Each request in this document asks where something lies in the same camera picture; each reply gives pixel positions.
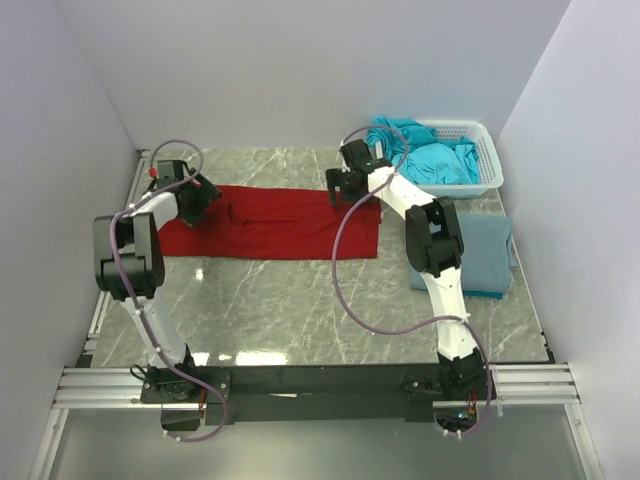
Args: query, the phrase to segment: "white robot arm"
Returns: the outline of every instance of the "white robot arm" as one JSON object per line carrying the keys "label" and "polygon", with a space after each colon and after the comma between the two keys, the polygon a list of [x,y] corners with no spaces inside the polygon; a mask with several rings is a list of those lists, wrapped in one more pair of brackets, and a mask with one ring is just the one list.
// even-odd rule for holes
{"label": "white robot arm", "polygon": [[[460,283],[464,245],[453,202],[424,192],[396,174],[384,158],[374,159],[363,140],[342,145],[340,151],[342,168],[326,172],[330,202],[337,201],[336,188],[347,202],[375,192],[405,221],[407,256],[425,281],[435,316],[454,315],[468,321]],[[439,230],[432,232],[430,225]],[[478,345],[459,321],[442,320],[436,325],[443,387],[456,394],[464,393],[485,375]]]}
{"label": "white robot arm", "polygon": [[[171,185],[184,179],[186,173],[192,172],[189,172],[184,161],[159,161],[157,178],[151,188]],[[133,252],[121,253],[120,258],[136,292],[137,303],[144,309],[157,343],[162,345],[165,357],[173,365],[188,363],[191,356],[185,341],[171,321],[164,301],[164,262],[158,231],[174,218],[181,218],[189,226],[194,226],[204,218],[204,210],[220,196],[220,191],[202,175],[198,175],[196,180],[197,182],[188,182],[175,190],[155,196],[133,214],[123,218],[116,228],[118,247],[135,247]],[[144,328],[140,312],[124,288],[116,268],[109,243],[111,219],[111,216],[98,217],[93,222],[96,281],[101,290],[111,293],[114,300],[120,302],[131,315],[149,353],[149,365],[163,368],[166,365],[159,358]]]}
{"label": "white robot arm", "polygon": [[[401,175],[396,175],[392,167],[376,168],[368,176],[369,191],[384,184],[390,175],[391,183],[375,194],[406,221],[405,213],[413,206],[424,207],[433,202],[434,196],[420,190]],[[466,320],[468,317],[460,284],[460,267],[449,267],[436,277],[427,271],[420,272],[429,291],[435,316],[455,315]],[[469,330],[455,320],[444,320],[436,324],[438,329],[438,353],[453,360],[473,354],[476,342]]]}

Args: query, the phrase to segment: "blue cloth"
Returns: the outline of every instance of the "blue cloth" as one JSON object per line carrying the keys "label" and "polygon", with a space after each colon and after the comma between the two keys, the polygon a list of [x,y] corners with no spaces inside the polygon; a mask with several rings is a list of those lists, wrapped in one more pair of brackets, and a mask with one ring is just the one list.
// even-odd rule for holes
{"label": "blue cloth", "polygon": [[[511,285],[510,269],[518,266],[511,247],[512,220],[498,215],[459,213],[458,222],[464,242],[461,272],[464,294],[502,298]],[[409,285],[416,290],[427,289],[411,265]]]}
{"label": "blue cloth", "polygon": [[[409,142],[409,157],[399,169],[400,174],[416,185],[477,184],[478,153],[476,145],[466,137],[459,141],[439,141],[436,129],[410,118],[376,117],[374,125],[386,125],[400,131]],[[367,144],[382,143],[385,158],[397,165],[404,153],[402,141],[388,130],[372,128],[367,132]]]}

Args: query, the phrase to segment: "marble table surface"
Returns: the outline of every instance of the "marble table surface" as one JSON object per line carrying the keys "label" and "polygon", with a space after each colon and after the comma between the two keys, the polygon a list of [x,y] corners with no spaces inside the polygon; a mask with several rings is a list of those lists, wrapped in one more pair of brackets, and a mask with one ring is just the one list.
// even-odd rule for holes
{"label": "marble table surface", "polygon": [[[203,173],[219,185],[324,189],[325,169],[339,165],[332,149],[212,149],[205,154]],[[178,150],[161,158],[190,155]],[[147,184],[147,178],[139,182],[136,198]],[[457,200],[456,207],[504,215],[497,190]],[[165,258],[165,264],[164,293],[172,319],[201,364],[437,361],[435,327],[386,337],[349,318],[336,299],[329,261],[191,257]],[[470,321],[492,361],[547,361],[522,269],[512,272],[504,299],[466,297]],[[403,223],[389,207],[383,205],[378,258],[341,261],[338,274],[352,308],[372,325],[399,328],[432,316],[428,294],[409,288]],[[142,341],[120,305],[108,299],[98,323],[92,367],[146,364]]]}

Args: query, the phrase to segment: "white enclosure wall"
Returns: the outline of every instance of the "white enclosure wall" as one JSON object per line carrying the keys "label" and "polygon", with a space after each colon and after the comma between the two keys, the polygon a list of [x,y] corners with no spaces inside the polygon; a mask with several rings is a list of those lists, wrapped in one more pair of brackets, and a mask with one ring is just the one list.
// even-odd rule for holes
{"label": "white enclosure wall", "polygon": [[0,3],[0,478],[26,478],[97,298],[91,221],[133,146],[52,0]]}
{"label": "white enclosure wall", "polygon": [[637,478],[637,0],[573,0],[498,147],[551,347],[574,372],[607,478]]}
{"label": "white enclosure wall", "polygon": [[497,135],[569,0],[57,0],[138,147],[334,146],[373,115]]}

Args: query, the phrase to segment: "red cloth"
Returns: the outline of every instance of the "red cloth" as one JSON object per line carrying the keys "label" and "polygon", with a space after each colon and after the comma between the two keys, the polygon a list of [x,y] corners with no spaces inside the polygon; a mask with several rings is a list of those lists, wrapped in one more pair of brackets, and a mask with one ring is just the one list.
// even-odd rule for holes
{"label": "red cloth", "polygon": [[[322,190],[218,188],[222,198],[211,203],[195,228],[174,219],[160,230],[164,255],[327,260],[350,207],[331,207]],[[379,224],[378,200],[358,208],[345,227],[338,258],[375,258]]]}

